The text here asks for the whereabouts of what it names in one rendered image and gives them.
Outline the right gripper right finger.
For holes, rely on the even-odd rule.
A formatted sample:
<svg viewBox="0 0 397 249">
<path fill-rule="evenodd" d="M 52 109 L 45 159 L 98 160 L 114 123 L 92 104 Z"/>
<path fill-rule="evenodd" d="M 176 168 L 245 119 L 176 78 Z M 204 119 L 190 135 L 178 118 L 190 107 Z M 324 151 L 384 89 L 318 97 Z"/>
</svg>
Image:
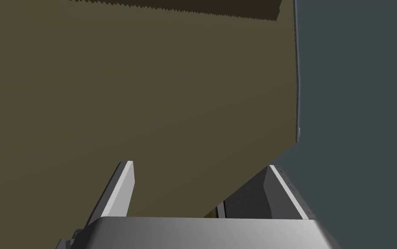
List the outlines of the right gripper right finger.
<svg viewBox="0 0 397 249">
<path fill-rule="evenodd" d="M 273 219 L 317 219 L 282 167 L 269 165 L 263 186 Z"/>
</svg>

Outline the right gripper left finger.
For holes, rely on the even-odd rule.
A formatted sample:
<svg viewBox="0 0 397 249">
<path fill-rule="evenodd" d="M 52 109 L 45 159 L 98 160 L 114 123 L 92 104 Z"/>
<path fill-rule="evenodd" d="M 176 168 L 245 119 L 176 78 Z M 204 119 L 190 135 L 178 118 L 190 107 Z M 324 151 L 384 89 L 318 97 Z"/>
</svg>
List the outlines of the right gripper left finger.
<svg viewBox="0 0 397 249">
<path fill-rule="evenodd" d="M 101 217 L 127 216 L 135 184 L 133 161 L 121 161 L 115 168 L 86 225 Z"/>
</svg>

